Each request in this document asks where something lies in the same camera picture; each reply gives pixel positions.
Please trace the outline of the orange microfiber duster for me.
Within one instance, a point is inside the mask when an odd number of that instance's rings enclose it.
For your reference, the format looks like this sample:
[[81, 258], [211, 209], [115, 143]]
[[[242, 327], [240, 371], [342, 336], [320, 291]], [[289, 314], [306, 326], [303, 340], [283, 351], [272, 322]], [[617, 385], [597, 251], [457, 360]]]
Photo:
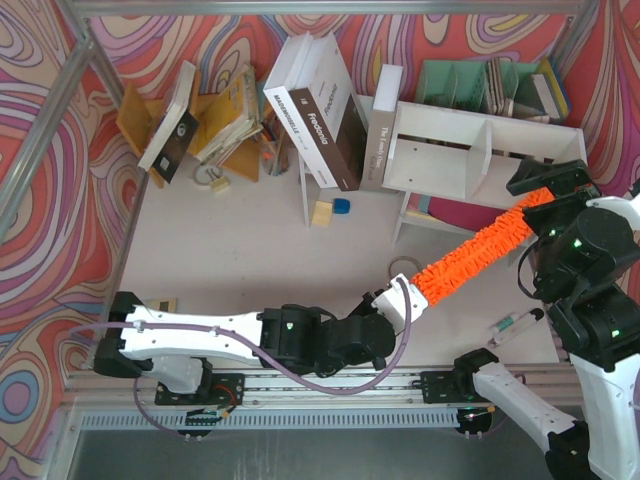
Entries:
[[529, 239], [533, 230], [524, 220], [524, 210], [550, 203], [553, 199], [548, 188], [530, 192], [471, 239], [415, 274], [411, 284], [430, 306], [437, 305]]

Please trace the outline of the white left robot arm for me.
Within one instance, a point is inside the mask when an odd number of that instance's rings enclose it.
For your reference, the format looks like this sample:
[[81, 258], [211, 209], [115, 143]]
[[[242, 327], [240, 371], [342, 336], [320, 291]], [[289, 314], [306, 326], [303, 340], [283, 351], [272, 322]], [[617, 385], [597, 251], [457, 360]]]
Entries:
[[215, 358], [327, 378], [364, 363], [382, 370], [396, 347], [394, 327], [366, 302], [343, 319], [319, 307], [294, 304], [211, 316], [163, 312], [120, 291], [108, 321], [95, 351], [96, 373], [147, 376], [186, 395], [211, 386], [208, 375]]

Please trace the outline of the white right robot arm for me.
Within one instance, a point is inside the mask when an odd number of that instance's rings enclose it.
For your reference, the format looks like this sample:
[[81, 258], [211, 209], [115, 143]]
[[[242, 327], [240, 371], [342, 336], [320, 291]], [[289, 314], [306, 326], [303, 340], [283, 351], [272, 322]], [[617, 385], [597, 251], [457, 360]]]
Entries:
[[487, 349], [455, 360], [458, 390], [495, 404], [544, 454], [556, 479], [635, 479], [639, 475], [639, 306], [619, 278], [639, 259], [637, 198], [605, 196], [584, 162], [521, 161], [512, 195], [545, 187], [547, 204], [529, 207], [536, 234], [527, 250], [541, 301], [581, 386], [584, 419], [552, 407]]

